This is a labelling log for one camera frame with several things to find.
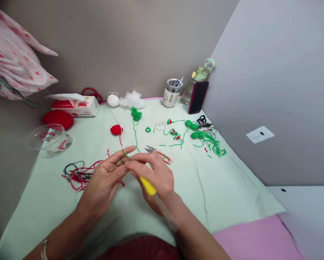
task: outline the pen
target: pen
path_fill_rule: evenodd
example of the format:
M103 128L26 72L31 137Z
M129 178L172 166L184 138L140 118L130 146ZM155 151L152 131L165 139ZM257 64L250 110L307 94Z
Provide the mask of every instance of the pen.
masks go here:
M181 85L181 82L183 81L183 77L182 77L182 79L180 80L180 82L178 83L178 87L179 87L179 85Z

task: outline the pink bedsheet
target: pink bedsheet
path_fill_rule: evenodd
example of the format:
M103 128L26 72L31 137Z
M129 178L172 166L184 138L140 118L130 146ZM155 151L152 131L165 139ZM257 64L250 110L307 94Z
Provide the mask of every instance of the pink bedsheet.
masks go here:
M307 260L277 215L213 235L232 260Z

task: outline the pen holder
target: pen holder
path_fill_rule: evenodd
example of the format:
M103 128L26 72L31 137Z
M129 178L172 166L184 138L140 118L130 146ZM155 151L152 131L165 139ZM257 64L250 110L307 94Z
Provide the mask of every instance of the pen holder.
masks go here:
M177 87L174 87L173 84L176 81L177 81L177 79L168 79L167 80L167 86L165 87L163 100L162 100L162 104L166 108L175 107L176 101L177 101L177 99L180 95L180 92L182 90L183 82L178 84Z

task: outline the white yarn ball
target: white yarn ball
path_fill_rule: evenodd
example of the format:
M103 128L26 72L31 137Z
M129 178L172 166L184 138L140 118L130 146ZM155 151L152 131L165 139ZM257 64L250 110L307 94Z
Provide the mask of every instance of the white yarn ball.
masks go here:
M120 104L120 100L118 98L117 93L109 93L107 102L112 107L117 107Z

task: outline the wrist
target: wrist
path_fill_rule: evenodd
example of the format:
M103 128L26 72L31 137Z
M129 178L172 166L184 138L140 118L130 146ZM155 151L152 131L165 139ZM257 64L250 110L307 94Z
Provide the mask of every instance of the wrist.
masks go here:
M169 221L175 223L176 226L180 227L183 223L185 209L187 208L184 204L182 198L176 193L171 192L167 196L161 198L161 201L164 203L168 209L170 216L166 216Z
M78 221L79 224L91 224L91 223L97 223L100 218L102 217L99 214L95 214L90 211L85 211L79 208L76 208L72 213L72 217Z

